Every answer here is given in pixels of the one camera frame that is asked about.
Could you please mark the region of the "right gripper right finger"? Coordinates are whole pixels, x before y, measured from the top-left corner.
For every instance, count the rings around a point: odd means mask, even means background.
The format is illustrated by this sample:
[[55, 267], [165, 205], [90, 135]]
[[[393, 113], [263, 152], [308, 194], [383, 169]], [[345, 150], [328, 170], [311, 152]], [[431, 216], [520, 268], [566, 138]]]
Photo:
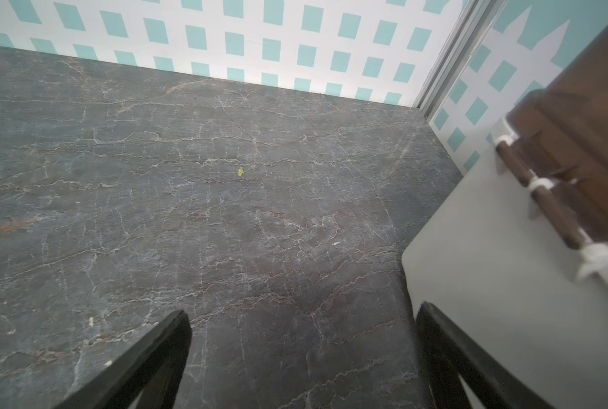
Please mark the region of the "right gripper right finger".
[[485, 408], [550, 408], [432, 303], [416, 316], [435, 407], [472, 407], [472, 390]]

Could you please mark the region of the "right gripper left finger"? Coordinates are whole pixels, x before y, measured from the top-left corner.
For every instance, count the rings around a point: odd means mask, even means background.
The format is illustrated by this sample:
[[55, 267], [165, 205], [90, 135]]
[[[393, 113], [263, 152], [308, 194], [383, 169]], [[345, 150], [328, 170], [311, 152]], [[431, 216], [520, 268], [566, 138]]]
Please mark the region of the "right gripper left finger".
[[191, 347], [190, 319], [172, 312], [58, 408], [172, 408]]

